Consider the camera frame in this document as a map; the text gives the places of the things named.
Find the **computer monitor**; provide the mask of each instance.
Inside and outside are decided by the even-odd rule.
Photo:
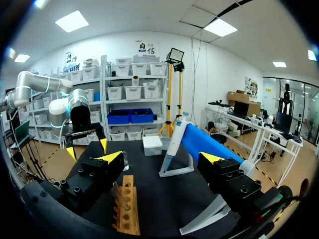
[[[292,116],[285,113],[277,112],[275,128],[285,133],[289,133],[292,120]]]

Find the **ceiling light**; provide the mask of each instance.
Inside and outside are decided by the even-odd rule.
[[[283,67],[283,68],[286,68],[286,63],[283,62],[283,61],[273,61],[273,64],[276,66],[276,67]]]
[[[217,19],[213,21],[211,24],[204,28],[206,31],[210,31],[218,36],[226,36],[230,33],[238,31],[232,25],[228,24],[227,22],[223,21],[222,19]]]
[[[23,63],[23,62],[26,62],[27,59],[29,59],[29,58],[30,58],[30,56],[28,56],[28,55],[19,54],[14,61]]]
[[[313,60],[313,61],[317,61],[315,53],[313,51],[308,50],[308,59]]]
[[[44,9],[49,0],[35,0],[34,5],[40,9]]]
[[[66,32],[72,32],[76,29],[89,25],[89,23],[85,20],[80,11],[70,13],[69,15],[66,15],[61,19],[57,20],[55,23]]]

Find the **blue cloth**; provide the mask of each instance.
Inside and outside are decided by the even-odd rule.
[[[196,162],[198,162],[198,155],[200,152],[209,153],[221,158],[231,157],[239,163],[244,161],[241,157],[230,151],[222,144],[218,143],[216,140],[192,124],[188,124],[186,126],[181,144]]]

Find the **ceiling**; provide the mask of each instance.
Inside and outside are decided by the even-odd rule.
[[[262,71],[317,78],[315,61],[308,60],[308,44],[289,14],[276,0],[51,0],[34,9],[11,47],[30,55],[25,63],[8,59],[4,75],[17,74],[49,52],[89,37],[124,31],[157,31],[201,39],[245,59]],[[224,37],[202,30],[231,5],[237,8],[220,18],[238,29]],[[66,33],[55,21],[79,10],[88,27]],[[285,61],[276,68],[273,61]]]

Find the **white wall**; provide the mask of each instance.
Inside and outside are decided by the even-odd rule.
[[[115,62],[116,58],[133,57],[137,54],[136,40],[159,41],[161,60],[165,60],[172,47],[185,52],[183,57],[185,71],[183,73],[182,110],[191,113],[194,62],[191,38],[189,37],[159,32],[123,32],[98,36],[57,49],[40,59],[28,70],[38,71],[40,75],[50,74],[51,69],[56,72],[57,67],[62,70],[67,51],[75,53],[80,63],[87,58],[97,58],[100,61],[101,55],[107,55],[108,61],[112,62]],[[262,89],[262,72],[253,65],[214,45],[205,42],[200,45],[198,40],[194,40],[193,45],[195,60],[197,60],[200,46],[195,75],[194,115],[196,124],[204,122],[203,107],[207,102],[223,100],[226,103],[228,91],[245,89],[245,77],[256,80],[259,88]],[[177,113],[178,77],[178,73],[173,74],[171,120]],[[262,93],[260,92],[257,100],[261,101],[261,99]]]

